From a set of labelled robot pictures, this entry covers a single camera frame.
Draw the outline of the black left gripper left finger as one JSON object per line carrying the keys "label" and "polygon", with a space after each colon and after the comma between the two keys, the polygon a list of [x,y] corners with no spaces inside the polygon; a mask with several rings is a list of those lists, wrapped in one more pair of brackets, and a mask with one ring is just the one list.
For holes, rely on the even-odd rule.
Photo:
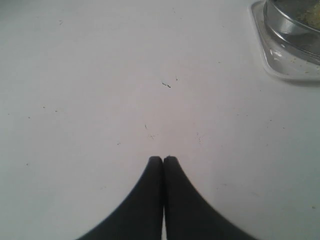
{"label": "black left gripper left finger", "polygon": [[160,240],[164,216],[163,161],[149,158],[125,200],[80,240]]}

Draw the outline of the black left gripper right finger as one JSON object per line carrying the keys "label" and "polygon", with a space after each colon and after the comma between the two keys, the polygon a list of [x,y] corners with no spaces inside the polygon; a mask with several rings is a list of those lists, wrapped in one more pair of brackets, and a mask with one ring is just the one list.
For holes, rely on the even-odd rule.
{"label": "black left gripper right finger", "polygon": [[253,240],[199,194],[178,159],[163,160],[164,215],[168,240]]}

